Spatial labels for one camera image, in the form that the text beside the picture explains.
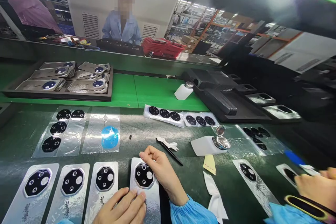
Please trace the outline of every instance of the air vent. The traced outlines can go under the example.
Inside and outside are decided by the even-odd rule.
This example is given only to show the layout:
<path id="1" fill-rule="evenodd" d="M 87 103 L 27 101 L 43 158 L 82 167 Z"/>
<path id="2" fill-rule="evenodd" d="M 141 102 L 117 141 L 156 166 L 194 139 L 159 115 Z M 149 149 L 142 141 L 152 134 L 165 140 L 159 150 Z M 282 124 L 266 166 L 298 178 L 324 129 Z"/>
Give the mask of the air vent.
<path id="1" fill-rule="evenodd" d="M 300 66 L 298 69 L 296 69 L 296 71 L 302 72 L 302 71 L 306 70 L 307 68 L 311 67 L 312 65 L 315 65 L 319 61 L 320 61 L 320 59 L 313 59 L 313 60 L 307 62 L 306 64 Z"/>
<path id="2" fill-rule="evenodd" d="M 284 54 L 282 54 L 279 58 L 277 58 L 274 63 L 279 65 L 280 63 L 284 62 L 286 59 L 288 59 L 290 56 L 293 56 L 294 53 L 289 53 L 289 52 L 286 52 Z"/>
<path id="3" fill-rule="evenodd" d="M 142 28 L 142 37 L 155 37 L 159 27 L 155 24 L 145 23 Z"/>
<path id="4" fill-rule="evenodd" d="M 98 16 L 82 13 L 85 37 L 99 39 Z"/>

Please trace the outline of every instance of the black and yellow bracelet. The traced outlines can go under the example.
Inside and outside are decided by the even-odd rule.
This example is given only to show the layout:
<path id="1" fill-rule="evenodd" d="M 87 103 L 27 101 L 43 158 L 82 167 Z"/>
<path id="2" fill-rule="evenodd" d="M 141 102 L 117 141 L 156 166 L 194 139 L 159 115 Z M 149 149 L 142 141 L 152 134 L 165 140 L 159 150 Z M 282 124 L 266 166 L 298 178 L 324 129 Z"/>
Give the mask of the black and yellow bracelet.
<path id="1" fill-rule="evenodd" d="M 303 196 L 287 195 L 285 201 L 318 221 L 326 224 L 336 224 L 336 213 L 313 200 Z"/>

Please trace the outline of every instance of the worker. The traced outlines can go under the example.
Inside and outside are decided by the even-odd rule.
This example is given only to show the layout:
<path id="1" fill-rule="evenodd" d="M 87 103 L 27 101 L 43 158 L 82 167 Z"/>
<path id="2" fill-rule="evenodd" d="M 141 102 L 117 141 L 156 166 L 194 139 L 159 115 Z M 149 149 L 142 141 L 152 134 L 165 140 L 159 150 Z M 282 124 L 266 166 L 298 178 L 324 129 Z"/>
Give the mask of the worker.
<path id="1" fill-rule="evenodd" d="M 21 23 L 29 26 L 48 28 L 62 33 L 48 9 L 40 0 L 8 0 Z"/>
<path id="2" fill-rule="evenodd" d="M 141 44 L 138 22 L 132 15 L 133 0 L 118 0 L 117 10 L 106 18 L 102 32 L 103 38 L 112 38 L 130 44 Z"/>
<path id="3" fill-rule="evenodd" d="M 218 223 L 212 212 L 186 194 L 164 152 L 148 146 L 144 152 L 140 152 L 139 156 L 153 170 L 157 180 L 166 190 L 170 200 L 170 217 L 173 224 Z M 336 212 L 335 168 L 321 171 L 321 176 L 312 177 L 306 174 L 296 176 L 295 181 L 301 196 Z M 102 206 L 93 224 L 140 224 L 146 214 L 145 199 L 144 191 L 137 194 L 136 190 L 129 191 L 128 187 L 121 188 Z M 272 204 L 271 209 L 273 217 L 266 219 L 266 224 L 321 223 L 292 206 Z M 72 222 L 63 220 L 59 224 L 72 224 Z"/>

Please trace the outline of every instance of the hand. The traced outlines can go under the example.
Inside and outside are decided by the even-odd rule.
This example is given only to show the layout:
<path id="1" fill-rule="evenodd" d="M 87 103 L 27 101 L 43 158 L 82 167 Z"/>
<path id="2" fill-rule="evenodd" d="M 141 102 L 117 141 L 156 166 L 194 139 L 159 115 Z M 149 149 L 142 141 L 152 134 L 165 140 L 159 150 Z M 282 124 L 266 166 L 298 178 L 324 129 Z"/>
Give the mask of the hand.
<path id="1" fill-rule="evenodd" d="M 302 174 L 295 177 L 295 182 L 301 196 L 311 199 L 332 211 L 336 211 L 335 179 Z"/>
<path id="2" fill-rule="evenodd" d="M 185 205 L 189 198 L 166 154 L 149 145 L 144 152 L 139 153 L 139 156 L 153 170 L 171 202 L 177 206 Z"/>
<path id="3" fill-rule="evenodd" d="M 101 207 L 93 224 L 141 224 L 146 215 L 145 199 L 143 191 L 137 196 L 136 190 L 121 188 Z"/>

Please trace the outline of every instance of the yellow sticky note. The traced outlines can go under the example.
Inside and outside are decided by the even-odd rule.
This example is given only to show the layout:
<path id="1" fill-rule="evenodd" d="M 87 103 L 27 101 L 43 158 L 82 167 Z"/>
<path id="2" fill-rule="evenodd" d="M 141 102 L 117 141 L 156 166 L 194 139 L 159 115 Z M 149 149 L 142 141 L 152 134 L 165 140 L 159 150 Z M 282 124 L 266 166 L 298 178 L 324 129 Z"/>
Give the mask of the yellow sticky note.
<path id="1" fill-rule="evenodd" d="M 216 175 L 216 166 L 213 155 L 206 155 L 204 157 L 203 168 Z"/>

